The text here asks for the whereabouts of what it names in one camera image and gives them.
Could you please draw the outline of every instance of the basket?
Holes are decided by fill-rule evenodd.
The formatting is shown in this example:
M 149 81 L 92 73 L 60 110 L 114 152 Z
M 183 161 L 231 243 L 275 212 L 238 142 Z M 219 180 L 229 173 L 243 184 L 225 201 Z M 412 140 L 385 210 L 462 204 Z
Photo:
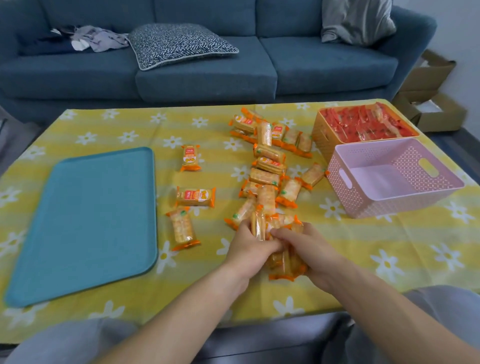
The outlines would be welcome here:
M 465 186 L 415 138 L 337 145 L 328 170 L 352 218 L 425 208 Z
M 387 113 L 389 113 L 392 117 L 402 120 L 403 121 L 403 126 L 406 128 L 410 129 L 411 132 L 413 132 L 414 136 L 419 136 L 419 133 L 410 125 L 408 122 L 408 119 L 405 118 L 405 116 L 402 115 L 400 111 L 398 111 L 390 102 L 387 100 L 383 99 L 373 99 L 373 100 L 365 100 L 365 101 L 359 101 L 358 104 L 354 106 L 362 106 L 365 105 L 367 108 L 369 106 L 375 105 L 376 102 L 380 102 L 384 105 L 384 109 L 386 110 Z M 345 107 L 349 106 L 341 106 L 341 107 L 335 107 L 332 109 L 340 110 L 344 109 Z M 318 111 L 317 117 L 315 119 L 315 124 L 313 125 L 313 130 L 312 130 L 312 139 L 315 142 L 317 148 L 320 150 L 322 153 L 323 157 L 325 158 L 326 162 L 330 162 L 330 159 L 332 158 L 332 155 L 335 151 L 335 146 L 337 145 L 344 145 L 347 143 L 342 142 L 335 131 L 328 125 L 327 121 L 323 117 L 323 115 L 320 113 L 321 110 L 327 109 L 327 108 L 322 108 Z M 364 142 L 356 142 L 356 143 L 369 143 L 369 141 L 364 141 Z

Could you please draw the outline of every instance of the sofa armrest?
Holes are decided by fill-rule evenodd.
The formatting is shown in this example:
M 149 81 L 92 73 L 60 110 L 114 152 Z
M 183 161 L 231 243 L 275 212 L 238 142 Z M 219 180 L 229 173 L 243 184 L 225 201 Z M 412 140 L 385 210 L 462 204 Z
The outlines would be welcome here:
M 18 34 L 42 34 L 48 23 L 37 0 L 0 0 L 0 64 L 18 57 Z
M 392 7 L 391 16 L 396 33 L 375 46 L 378 51 L 398 59 L 395 75 L 386 87 L 389 100 L 398 92 L 437 29 L 435 19 L 398 6 Z

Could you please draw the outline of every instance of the wall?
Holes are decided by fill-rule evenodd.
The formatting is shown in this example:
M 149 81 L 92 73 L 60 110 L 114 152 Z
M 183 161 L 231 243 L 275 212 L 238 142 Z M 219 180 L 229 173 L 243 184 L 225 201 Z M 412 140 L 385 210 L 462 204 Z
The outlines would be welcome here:
M 480 140 L 480 0 L 394 0 L 394 4 L 437 20 L 429 48 L 457 61 L 440 90 L 468 109 L 464 127 Z

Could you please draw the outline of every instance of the cardboard box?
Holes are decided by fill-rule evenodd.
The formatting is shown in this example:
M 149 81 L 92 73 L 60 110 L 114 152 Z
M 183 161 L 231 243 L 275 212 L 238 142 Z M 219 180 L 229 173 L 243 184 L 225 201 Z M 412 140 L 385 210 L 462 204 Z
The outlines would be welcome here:
M 432 100 L 442 109 L 439 112 L 421 112 L 412 102 Z M 449 132 L 460 129 L 467 110 L 438 91 L 399 92 L 392 104 L 422 132 Z
M 448 61 L 431 50 L 426 50 L 421 58 L 428 67 L 415 67 L 400 87 L 400 91 L 436 91 L 455 68 L 455 61 Z

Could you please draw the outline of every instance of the hand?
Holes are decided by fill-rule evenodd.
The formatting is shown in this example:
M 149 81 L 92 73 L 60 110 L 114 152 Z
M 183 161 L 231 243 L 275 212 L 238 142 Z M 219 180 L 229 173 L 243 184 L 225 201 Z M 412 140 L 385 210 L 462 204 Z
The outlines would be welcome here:
M 282 243 L 276 239 L 257 240 L 250 231 L 250 222 L 244 220 L 230 243 L 224 264 L 240 274 L 240 278 L 249 280 L 262 269 L 270 254 L 281 249 Z
M 297 253 L 309 266 L 307 276 L 321 290 L 332 293 L 329 279 L 347 260 L 339 254 L 325 238 L 308 222 L 303 223 L 303 234 L 289 229 L 272 229 L 277 239 L 292 244 Z

